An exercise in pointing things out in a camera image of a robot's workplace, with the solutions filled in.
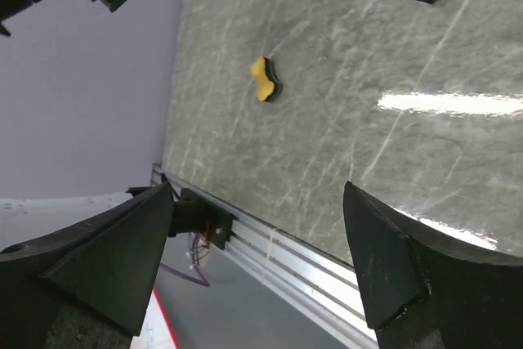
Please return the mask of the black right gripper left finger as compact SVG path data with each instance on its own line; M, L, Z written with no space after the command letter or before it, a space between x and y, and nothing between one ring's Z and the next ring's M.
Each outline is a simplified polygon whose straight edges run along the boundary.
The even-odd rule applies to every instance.
M3 348L128 348L141 332L172 220L163 183L1 252Z

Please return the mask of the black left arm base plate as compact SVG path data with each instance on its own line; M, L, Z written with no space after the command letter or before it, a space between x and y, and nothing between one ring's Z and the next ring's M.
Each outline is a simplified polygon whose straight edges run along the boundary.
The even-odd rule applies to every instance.
M188 188L182 188L180 194L172 188L172 193L175 201L167 237L202 235L207 244L224 250L236 216Z

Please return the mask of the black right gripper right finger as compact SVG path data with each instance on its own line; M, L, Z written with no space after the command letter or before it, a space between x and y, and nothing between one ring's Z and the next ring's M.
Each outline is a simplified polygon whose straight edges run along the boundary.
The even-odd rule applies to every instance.
M522 260L405 216L351 182L343 195L366 323L381 348L520 348Z

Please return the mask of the yellow black whiteboard eraser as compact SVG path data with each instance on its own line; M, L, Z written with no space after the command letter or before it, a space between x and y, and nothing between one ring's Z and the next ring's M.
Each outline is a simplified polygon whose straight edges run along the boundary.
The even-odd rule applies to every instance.
M257 86L257 99L261 102L272 102L281 93L280 82L274 61L261 56L250 67L250 74Z

